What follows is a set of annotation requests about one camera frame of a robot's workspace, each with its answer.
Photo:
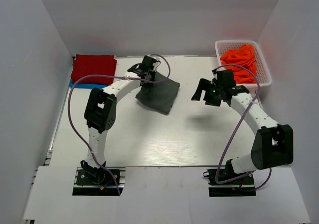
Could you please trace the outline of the dark grey t-shirt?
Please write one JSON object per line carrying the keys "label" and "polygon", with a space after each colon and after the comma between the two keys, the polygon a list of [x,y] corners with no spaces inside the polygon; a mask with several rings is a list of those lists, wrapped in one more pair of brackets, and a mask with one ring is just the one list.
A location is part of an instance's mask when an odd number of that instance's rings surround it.
{"label": "dark grey t-shirt", "polygon": [[142,87],[136,99],[144,106],[159,113],[168,115],[177,97],[180,83],[166,79],[159,72],[155,74],[155,81],[163,82],[152,84],[152,87]]}

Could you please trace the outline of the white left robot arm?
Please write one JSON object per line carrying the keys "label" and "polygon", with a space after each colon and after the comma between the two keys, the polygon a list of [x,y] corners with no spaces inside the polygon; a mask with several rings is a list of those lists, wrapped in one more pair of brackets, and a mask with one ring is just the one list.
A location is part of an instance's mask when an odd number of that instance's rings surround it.
{"label": "white left robot arm", "polygon": [[139,63],[129,68],[124,78],[115,81],[113,84],[103,89],[93,89],[84,113],[88,131],[89,145],[85,159],[86,165],[92,167],[88,172],[88,178],[95,184],[99,184],[105,179],[105,171],[100,166],[105,166],[105,143],[108,130],[114,125],[116,120],[116,107],[124,96],[134,89],[144,85],[145,82],[155,80],[156,67],[158,62],[152,64]]}

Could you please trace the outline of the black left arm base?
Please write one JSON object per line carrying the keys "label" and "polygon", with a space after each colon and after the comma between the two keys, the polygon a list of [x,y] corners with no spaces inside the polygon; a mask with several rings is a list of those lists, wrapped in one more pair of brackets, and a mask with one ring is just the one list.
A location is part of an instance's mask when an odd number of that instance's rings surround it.
{"label": "black left arm base", "polygon": [[73,196],[114,196],[118,197],[125,185],[126,171],[124,168],[111,168],[108,171],[94,168],[84,160],[77,168]]}

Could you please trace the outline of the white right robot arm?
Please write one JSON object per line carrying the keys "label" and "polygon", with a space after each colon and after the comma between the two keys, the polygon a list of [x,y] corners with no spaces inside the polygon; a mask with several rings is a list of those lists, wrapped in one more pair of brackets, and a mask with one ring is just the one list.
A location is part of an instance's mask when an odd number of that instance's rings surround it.
{"label": "white right robot arm", "polygon": [[250,153],[226,162],[224,174],[232,184],[238,183],[244,173],[289,165],[294,160],[294,132],[290,125],[279,124],[255,103],[245,86],[234,82],[225,84],[216,79],[200,79],[193,101],[203,99],[206,105],[220,106],[226,102],[241,115],[255,135]]}

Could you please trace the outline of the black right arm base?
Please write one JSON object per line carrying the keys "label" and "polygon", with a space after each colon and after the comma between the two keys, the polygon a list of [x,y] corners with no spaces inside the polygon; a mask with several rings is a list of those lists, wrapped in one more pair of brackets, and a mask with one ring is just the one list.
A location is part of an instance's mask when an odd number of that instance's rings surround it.
{"label": "black right arm base", "polygon": [[208,180],[210,197],[254,197],[256,196],[252,161],[230,159],[220,169],[211,168],[203,172]]}

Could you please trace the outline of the orange t-shirt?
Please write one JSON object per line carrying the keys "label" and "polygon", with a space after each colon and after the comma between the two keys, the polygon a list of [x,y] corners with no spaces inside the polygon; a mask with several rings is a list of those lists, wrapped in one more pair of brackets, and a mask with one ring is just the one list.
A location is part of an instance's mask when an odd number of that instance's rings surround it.
{"label": "orange t-shirt", "polygon": [[238,49],[229,49],[221,57],[222,65],[236,64],[249,70],[237,66],[226,66],[226,69],[233,70],[234,78],[237,84],[255,84],[256,80],[253,77],[257,76],[256,57],[253,45],[242,45]]}

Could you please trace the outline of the white plastic basket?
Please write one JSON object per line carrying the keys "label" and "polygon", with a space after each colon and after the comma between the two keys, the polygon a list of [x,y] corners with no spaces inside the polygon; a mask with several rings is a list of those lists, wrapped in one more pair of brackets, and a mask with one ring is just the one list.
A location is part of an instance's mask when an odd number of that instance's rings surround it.
{"label": "white plastic basket", "polygon": [[259,45],[251,40],[219,40],[215,42],[215,50],[218,64],[222,65],[221,57],[231,49],[239,49],[241,46],[251,45],[254,48],[256,58],[256,77],[261,87],[269,86],[272,83],[271,75]]}

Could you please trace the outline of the folded blue t-shirt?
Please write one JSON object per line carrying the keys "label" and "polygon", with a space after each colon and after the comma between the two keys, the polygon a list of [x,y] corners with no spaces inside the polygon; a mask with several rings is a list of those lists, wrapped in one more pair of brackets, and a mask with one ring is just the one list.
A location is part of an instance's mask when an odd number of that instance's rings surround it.
{"label": "folded blue t-shirt", "polygon": [[75,88],[77,89],[94,89],[94,88],[97,88],[97,89],[102,89],[102,88],[105,88],[107,87],[107,85],[103,85],[103,84],[92,84],[92,83],[78,83]]}

